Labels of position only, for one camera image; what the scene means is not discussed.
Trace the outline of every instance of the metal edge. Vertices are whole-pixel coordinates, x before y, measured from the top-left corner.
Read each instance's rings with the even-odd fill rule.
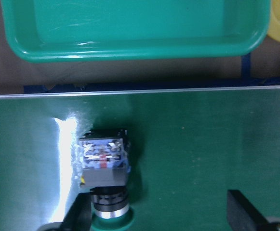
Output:
[[[174,93],[196,91],[228,91],[228,90],[267,90],[280,89],[276,86],[250,86],[250,87],[225,87],[225,88],[187,88],[187,89],[157,89],[157,90],[119,90],[119,91],[92,91],[92,92],[67,92],[67,93],[37,93],[37,94],[9,94],[0,95],[0,99],[31,99],[44,97],[79,97],[95,95],[123,95],[123,94],[149,94],[149,93]]]

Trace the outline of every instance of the green tray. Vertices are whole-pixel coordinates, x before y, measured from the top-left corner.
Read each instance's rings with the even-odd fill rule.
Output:
[[[92,127],[128,128],[132,231],[230,231],[228,189],[280,218],[280,89],[32,97],[0,99],[0,231],[63,219]]]
[[[1,0],[32,62],[233,56],[267,33],[270,0]]]

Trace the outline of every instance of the green plastic tray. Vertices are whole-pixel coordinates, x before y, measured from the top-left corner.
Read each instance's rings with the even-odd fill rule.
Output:
[[[32,62],[233,56],[267,33],[270,0],[1,0]]]
[[[0,231],[62,221],[92,127],[128,128],[131,231],[230,231],[228,189],[280,218],[280,89],[51,96],[0,99]]]

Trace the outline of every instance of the silver ring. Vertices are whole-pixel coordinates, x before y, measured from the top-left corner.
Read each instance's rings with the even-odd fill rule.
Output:
[[[110,218],[118,218],[118,217],[124,215],[125,213],[127,213],[128,210],[129,210],[129,204],[127,204],[124,208],[121,208],[121,209],[113,211],[113,212],[102,212],[102,211],[95,209],[95,214],[100,218],[110,219]]]

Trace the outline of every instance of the green surface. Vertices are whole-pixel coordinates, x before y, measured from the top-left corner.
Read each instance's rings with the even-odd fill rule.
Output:
[[[1,0],[7,40],[33,62],[241,55],[269,0]]]
[[[230,231],[227,189],[280,217],[280,89],[1,99],[0,231],[62,220],[92,127],[129,130],[133,231]]]

